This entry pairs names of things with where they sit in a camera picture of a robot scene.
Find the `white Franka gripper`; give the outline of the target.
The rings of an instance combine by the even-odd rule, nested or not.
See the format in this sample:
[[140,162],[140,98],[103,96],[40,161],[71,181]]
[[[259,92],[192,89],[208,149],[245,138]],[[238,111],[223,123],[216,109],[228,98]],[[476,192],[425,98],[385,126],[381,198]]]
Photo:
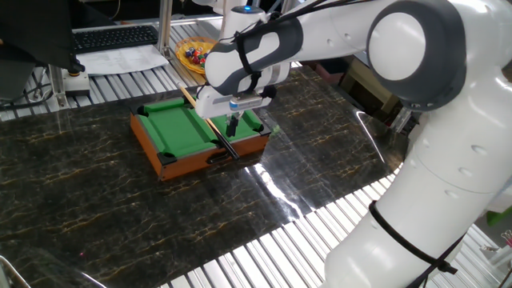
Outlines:
[[226,120],[226,136],[236,135],[236,130],[245,110],[266,106],[266,98],[256,93],[222,95],[212,86],[197,89],[195,110],[201,118],[231,115]]

